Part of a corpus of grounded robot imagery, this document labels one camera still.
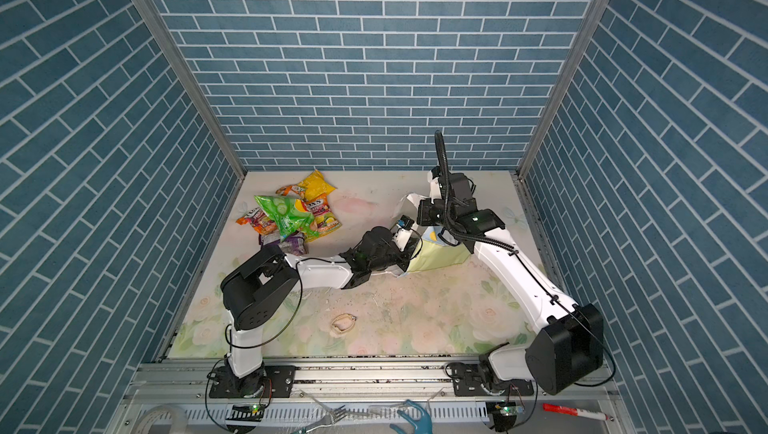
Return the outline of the floral paper gift bag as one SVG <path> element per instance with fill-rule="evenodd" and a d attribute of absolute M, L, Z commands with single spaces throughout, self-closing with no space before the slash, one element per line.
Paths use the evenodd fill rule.
<path fill-rule="evenodd" d="M 438 233 L 438 227 L 424 227 L 416 223 L 417 204 L 420 200 L 427 198 L 425 196 L 411 193 L 403 197 L 395 211 L 393 221 L 394 225 L 390 229 L 395 233 L 397 220 L 406 215 L 415 221 L 412 232 L 420 238 L 419 253 L 411 260 L 408 269 L 405 272 L 397 270 L 384 271 L 395 277 L 402 277 L 407 274 L 434 271 L 465 263 L 470 258 L 469 251 L 463 246 L 450 246 L 443 242 Z"/>

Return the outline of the pink colourful candy packet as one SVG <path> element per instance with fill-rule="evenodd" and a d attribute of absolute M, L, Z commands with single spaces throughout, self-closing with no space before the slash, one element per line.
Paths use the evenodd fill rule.
<path fill-rule="evenodd" d="M 319 195 L 307 204 L 314 218 L 305 233 L 308 240 L 324 237 L 342 226 L 337 216 L 332 212 L 327 197 L 327 194 Z"/>

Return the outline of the purple snack packet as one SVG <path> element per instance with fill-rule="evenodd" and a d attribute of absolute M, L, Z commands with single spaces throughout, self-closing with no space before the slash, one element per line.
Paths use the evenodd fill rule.
<path fill-rule="evenodd" d="M 259 239 L 261 246 L 274 245 L 286 254 L 303 256 L 308 253 L 306 238 L 301 233 L 292 234 L 282 239 L 280 234 L 275 232 L 269 235 L 262 235 Z"/>

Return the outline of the yellow snack packet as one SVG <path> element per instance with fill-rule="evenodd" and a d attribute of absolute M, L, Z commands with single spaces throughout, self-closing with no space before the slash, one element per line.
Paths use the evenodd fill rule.
<path fill-rule="evenodd" d="M 317 170 L 298 183 L 298 186 L 302 189 L 305 201 L 313 201 L 319 196 L 328 195 L 336 190 L 334 186 L 325 180 L 324 175 Z"/>

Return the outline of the green snack packet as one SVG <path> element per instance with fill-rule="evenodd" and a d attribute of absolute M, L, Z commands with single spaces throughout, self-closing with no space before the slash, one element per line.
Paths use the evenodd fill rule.
<path fill-rule="evenodd" d="M 303 234 L 308 240 L 320 237 L 315 216 L 300 198 L 288 196 L 255 196 L 258 207 L 275 222 L 282 240 Z"/>

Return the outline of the orange snack packet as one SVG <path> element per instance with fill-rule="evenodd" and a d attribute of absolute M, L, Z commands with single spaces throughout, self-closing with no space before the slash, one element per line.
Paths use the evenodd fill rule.
<path fill-rule="evenodd" d="M 277 189 L 275 194 L 282 197 L 291 197 L 301 200 L 306 199 L 306 189 L 300 185 L 286 185 Z"/>

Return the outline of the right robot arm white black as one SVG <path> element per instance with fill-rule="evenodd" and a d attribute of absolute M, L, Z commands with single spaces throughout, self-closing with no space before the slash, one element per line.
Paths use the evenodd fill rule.
<path fill-rule="evenodd" d="M 487 382 L 532 380 L 555 395 L 601 368 L 605 346 L 599 310 L 578 304 L 536 267 L 501 218 L 477 207 L 466 175 L 444 174 L 436 167 L 429 182 L 429 196 L 418 203 L 418 223 L 435 227 L 488 267 L 519 303 L 535 334 L 525 348 L 505 345 L 487 353 L 481 361 Z"/>

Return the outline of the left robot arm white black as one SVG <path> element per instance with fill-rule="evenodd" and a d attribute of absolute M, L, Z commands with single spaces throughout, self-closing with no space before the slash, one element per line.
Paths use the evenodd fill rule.
<path fill-rule="evenodd" d="M 230 316 L 225 330 L 228 367 L 237 379 L 263 366 L 261 348 L 274 341 L 263 326 L 288 296 L 308 289 L 349 290 L 374 275 L 402 275 L 421 252 L 423 241 L 410 229 L 377 226 L 352 248 L 330 258 L 296 256 L 275 245 L 262 247 L 220 284 Z"/>

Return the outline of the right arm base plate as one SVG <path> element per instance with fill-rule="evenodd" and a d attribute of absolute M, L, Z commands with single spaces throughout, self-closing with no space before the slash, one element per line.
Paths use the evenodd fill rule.
<path fill-rule="evenodd" d="M 532 396 L 534 386 L 525 379 L 500 380 L 487 364 L 449 362 L 443 367 L 449 378 L 454 395 L 473 396 Z"/>

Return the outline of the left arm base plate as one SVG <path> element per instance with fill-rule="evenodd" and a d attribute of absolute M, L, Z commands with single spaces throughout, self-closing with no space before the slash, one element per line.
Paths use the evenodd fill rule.
<path fill-rule="evenodd" d="M 295 374 L 294 366 L 262 366 L 240 378 L 225 362 L 209 373 L 208 396 L 213 399 L 289 398 Z"/>

